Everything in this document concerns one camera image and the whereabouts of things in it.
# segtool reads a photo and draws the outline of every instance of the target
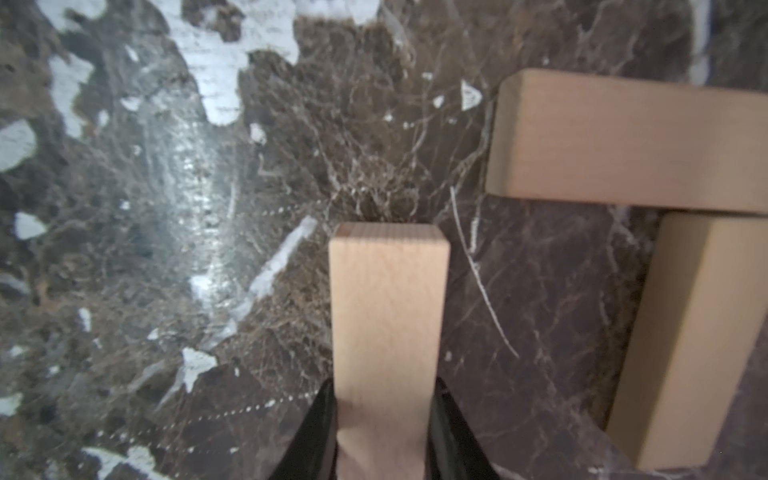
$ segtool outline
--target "white patch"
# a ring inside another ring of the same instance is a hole
[[[693,41],[690,43],[691,63],[688,68],[688,81],[701,86],[710,77],[710,57],[707,55],[707,45],[710,42],[710,19],[712,15],[712,0],[688,0],[693,12]]]
[[[79,25],[67,16],[67,10],[95,20],[107,11],[107,0],[38,0],[38,7],[56,30],[78,30]]]
[[[125,97],[120,99],[120,103],[122,103],[128,111],[138,111],[139,105],[141,105],[141,99],[139,97]]]
[[[475,215],[469,224],[469,253],[474,255],[478,251],[478,229],[480,228],[480,216]]]
[[[6,172],[35,154],[38,139],[26,120],[17,120],[0,130],[0,149],[0,172]]]
[[[181,355],[184,358],[184,388],[187,393],[192,393],[197,377],[218,365],[218,362],[215,356],[189,347],[182,349]]]
[[[376,19],[379,0],[296,0],[296,14],[329,20],[351,19],[367,25]]]
[[[288,259],[293,255],[299,244],[312,235],[315,227],[317,227],[317,220],[312,217],[304,217],[299,226],[294,228],[291,233],[288,233],[288,236],[280,244],[277,252],[264,264],[257,277],[250,283],[245,300],[233,310],[236,323],[239,323],[248,315],[257,300],[272,294],[272,285],[275,282],[275,277],[285,269],[288,265]]]
[[[47,232],[48,228],[35,215],[16,212],[13,223],[13,233],[19,240],[29,240]]]
[[[141,371],[141,375],[133,379],[131,383],[128,384],[128,392],[135,392],[136,390],[139,390],[142,385],[147,382],[147,380],[151,379],[153,376],[157,375],[163,370],[165,370],[165,360],[160,360],[159,362],[155,362],[152,365],[144,367],[144,370]]]
[[[96,124],[99,128],[104,128],[109,123],[109,112],[106,110],[100,110],[96,115]]]
[[[11,356],[11,358],[16,358],[18,356],[22,356],[25,353],[27,353],[29,349],[25,346],[20,345],[14,345],[11,347],[11,349],[8,351],[8,354]]]
[[[80,321],[83,322],[83,330],[86,332],[91,331],[91,311],[87,308],[81,308],[78,310],[78,316]]]
[[[137,472],[146,475],[149,480],[170,480],[169,477],[154,470],[154,457],[147,447],[138,445],[130,447],[127,457],[96,447],[86,447],[83,449],[83,453],[96,457],[101,462],[101,467],[98,470],[99,480],[107,478],[118,465],[128,465]]]
[[[194,275],[190,277],[192,297],[204,305],[207,305],[210,301],[210,291],[212,286],[213,282],[210,279],[210,275]]]
[[[69,63],[58,55],[53,55],[48,61],[53,81],[51,82],[51,97],[56,109],[64,119],[67,135],[80,138],[87,120],[75,111],[74,101],[80,94],[83,84],[88,82],[94,71],[90,62],[69,53]]]
[[[18,407],[22,405],[23,399],[24,394],[21,392],[14,393],[10,396],[0,397],[0,415],[6,417],[15,415]]]
[[[178,372],[176,372],[176,380],[163,396],[158,408],[179,391],[182,383],[184,384],[187,393],[191,393],[194,384],[197,381],[197,377],[218,365],[215,356],[208,355],[205,352],[200,352],[189,347],[184,347],[181,350],[181,356],[184,358],[184,364]]]
[[[462,78],[462,111],[467,111],[480,105],[482,93],[475,87],[472,87]]]
[[[252,123],[250,125],[250,139],[253,143],[264,145],[266,143],[266,133],[261,125]]]
[[[0,273],[0,284],[16,290],[21,295],[30,295],[32,290],[24,280],[19,280],[10,273]]]
[[[248,67],[248,54],[275,51],[288,63],[299,60],[293,37],[296,6],[286,0],[230,0],[245,15],[240,40],[224,43],[218,32],[195,27],[181,17],[181,0],[150,0],[163,14],[170,37],[187,63],[200,90],[208,121],[215,125],[234,122],[243,110],[237,74]]]
[[[525,478],[522,475],[515,473],[511,470],[507,470],[501,465],[492,463],[491,467],[493,467],[493,469],[496,471],[499,477],[506,478],[506,480],[525,480]]]
[[[136,53],[136,51],[130,45],[125,45],[125,53],[128,54],[128,58],[130,58],[131,61],[135,63],[139,62],[139,54]]]

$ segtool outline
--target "wood grain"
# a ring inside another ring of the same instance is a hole
[[[330,242],[341,480],[422,480],[450,244],[433,225],[346,223]]]
[[[768,95],[527,69],[499,89],[485,189],[768,212]]]
[[[638,468],[707,463],[768,310],[768,219],[661,224],[606,433]]]

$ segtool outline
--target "vertical wooden block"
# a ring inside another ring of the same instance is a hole
[[[611,417],[638,468],[707,463],[768,310],[768,219],[668,214]]]
[[[330,242],[341,480],[423,480],[450,244],[433,225],[345,223]]]
[[[768,212],[768,95],[526,69],[502,82],[485,190]]]

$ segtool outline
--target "marble floor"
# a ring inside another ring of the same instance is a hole
[[[768,329],[705,467],[601,431],[661,212],[482,189],[510,74],[768,91],[768,3],[3,0],[0,44],[0,478],[266,478],[350,220],[451,240],[439,373],[502,478],[768,478]]]

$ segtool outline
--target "light wood block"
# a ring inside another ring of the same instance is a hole
[[[423,480],[450,244],[433,225],[345,223],[330,242],[341,480]]]
[[[528,69],[505,80],[485,189],[768,212],[768,95]]]
[[[638,468],[707,463],[768,310],[768,219],[668,214],[606,433]]]

